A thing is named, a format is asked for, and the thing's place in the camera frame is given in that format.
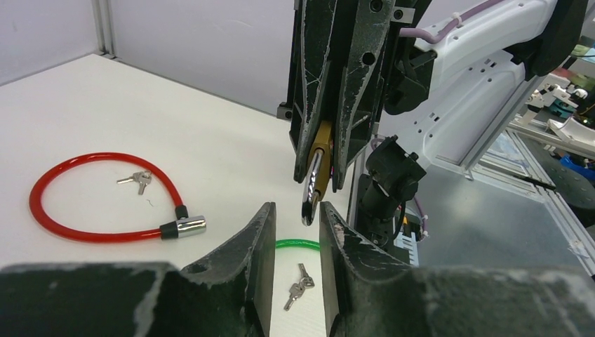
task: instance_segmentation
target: purple cable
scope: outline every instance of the purple cable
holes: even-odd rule
[[[426,220],[426,213],[422,209],[422,205],[420,200],[417,197],[413,197],[413,201],[415,201],[415,205],[417,210],[420,212],[420,216],[422,217],[422,230],[425,232],[427,230],[427,220]]]
[[[504,0],[487,0],[482,2],[481,4],[469,9],[465,13],[461,14],[461,20],[464,22],[465,20],[469,19],[470,17],[481,13],[482,11],[491,8]],[[437,44],[438,42],[442,41],[444,37],[450,33],[453,29],[455,29],[459,25],[458,19],[453,19],[450,21],[443,29],[441,29],[436,36],[430,34],[429,32],[421,29],[421,28],[401,28],[401,32],[399,33],[400,37],[417,37],[429,44]]]

